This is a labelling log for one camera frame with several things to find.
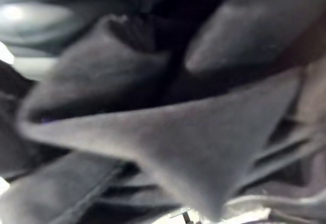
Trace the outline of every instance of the pile of clothes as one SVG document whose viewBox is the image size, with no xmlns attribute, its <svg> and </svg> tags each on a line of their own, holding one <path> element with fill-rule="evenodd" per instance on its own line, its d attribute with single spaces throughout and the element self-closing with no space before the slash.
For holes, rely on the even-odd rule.
<svg viewBox="0 0 326 224">
<path fill-rule="evenodd" d="M 46 45 L 0 20 L 60 56 L 41 81 L 0 63 L 3 224 L 326 220 L 326 0 L 124 1 Z"/>
</svg>

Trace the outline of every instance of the gray fabric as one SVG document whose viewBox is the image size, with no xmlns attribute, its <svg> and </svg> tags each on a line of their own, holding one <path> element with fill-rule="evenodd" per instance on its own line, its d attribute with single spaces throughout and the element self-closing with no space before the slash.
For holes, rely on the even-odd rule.
<svg viewBox="0 0 326 224">
<path fill-rule="evenodd" d="M 287 75 L 203 101 L 46 125 L 25 122 L 21 128 L 38 141 L 132 159 L 184 203 L 217 218 L 217 206 L 229 197 L 296 95 L 298 76 Z M 211 176 L 210 181 L 202 175 Z"/>
<path fill-rule="evenodd" d="M 2 196 L 4 223 L 76 223 L 122 171 L 122 163 L 70 154 L 13 184 Z"/>
<path fill-rule="evenodd" d="M 92 204 L 148 208 L 152 215 L 182 203 L 218 219 L 239 183 L 255 173 L 257 156 L 304 81 L 302 67 L 282 69 L 273 60 L 324 9 L 325 0 L 226 0 L 194 38 L 191 21 L 103 18 L 33 89 L 18 117 L 26 138 L 101 156 L 73 152 L 18 181 L 0 200 L 5 224 L 75 223 Z M 115 175 L 110 162 L 119 160 L 137 164 L 145 179 L 103 180 Z M 66 178 L 66 167 L 80 180 Z M 35 182 L 59 198 L 37 197 Z M 46 211 L 34 211 L 38 202 Z M 67 206 L 77 212 L 67 214 Z"/>
</svg>

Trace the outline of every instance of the folded fabric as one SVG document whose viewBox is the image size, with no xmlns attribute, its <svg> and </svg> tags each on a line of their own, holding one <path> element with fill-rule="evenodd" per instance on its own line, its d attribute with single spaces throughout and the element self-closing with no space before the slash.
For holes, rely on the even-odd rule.
<svg viewBox="0 0 326 224">
<path fill-rule="evenodd" d="M 162 18 L 151 21 L 148 16 L 105 17 L 29 94 L 19 113 L 19 129 L 37 142 L 132 161 L 177 203 L 218 219 L 223 204 L 239 190 L 292 108 L 304 81 L 304 67 L 283 68 L 273 61 L 325 7 L 326 0 L 226 0 L 194 37 L 191 20 L 180 24 Z M 177 59 L 175 54 L 190 39 L 184 58 Z M 62 160 L 55 164 L 68 167 Z M 83 160 L 80 166 L 89 163 L 93 165 Z M 105 164 L 96 163 L 91 178 L 102 179 L 102 171 L 110 175 L 113 169 Z M 60 177 L 64 171 L 55 169 L 53 181 L 66 185 Z M 87 210 L 79 206 L 83 194 L 78 188 L 71 189 L 71 198 L 59 195 L 63 197 L 58 208 L 46 202 L 46 196 L 36 199 L 49 207 L 42 212 L 45 216 L 20 205 L 19 186 L 24 192 L 46 172 L 18 182 L 0 200 L 5 224 L 76 222 L 75 217 Z M 96 182 L 81 191 L 90 196 L 89 204 L 98 199 L 100 205 L 167 206 L 161 211 L 175 206 L 169 195 L 148 188 L 139 192 L 125 187 L 115 197 L 111 181 L 103 184 L 108 192 L 100 198 L 105 187 L 94 193 Z M 22 203 L 33 200 L 36 189 L 21 195 Z M 16 206 L 20 219 L 9 211 Z M 78 212 L 68 208 L 67 213 L 69 206 L 77 206 Z"/>
</svg>

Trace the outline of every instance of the white surface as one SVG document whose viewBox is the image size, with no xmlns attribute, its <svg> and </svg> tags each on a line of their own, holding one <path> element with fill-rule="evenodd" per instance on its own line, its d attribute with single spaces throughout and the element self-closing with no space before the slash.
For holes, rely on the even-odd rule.
<svg viewBox="0 0 326 224">
<path fill-rule="evenodd" d="M 10 184 L 0 177 L 0 196 L 9 189 Z"/>
<path fill-rule="evenodd" d="M 7 47 L 0 42 L 0 60 L 13 65 L 15 62 L 15 57 L 14 55 L 12 55 L 9 50 L 7 49 Z"/>
</svg>

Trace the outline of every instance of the dark cloth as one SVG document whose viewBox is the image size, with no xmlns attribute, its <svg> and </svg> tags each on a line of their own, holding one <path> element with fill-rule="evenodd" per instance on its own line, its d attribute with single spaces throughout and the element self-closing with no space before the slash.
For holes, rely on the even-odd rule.
<svg viewBox="0 0 326 224">
<path fill-rule="evenodd" d="M 301 140 L 295 129 L 323 129 L 304 120 L 319 99 L 306 95 L 313 67 L 278 57 L 325 8 L 226 0 L 205 23 L 103 17 L 19 108 L 25 139 L 72 151 L 13 184 L 4 224 L 139 223 L 180 205 L 219 219 L 228 199 L 293 163 L 276 149 Z"/>
</svg>

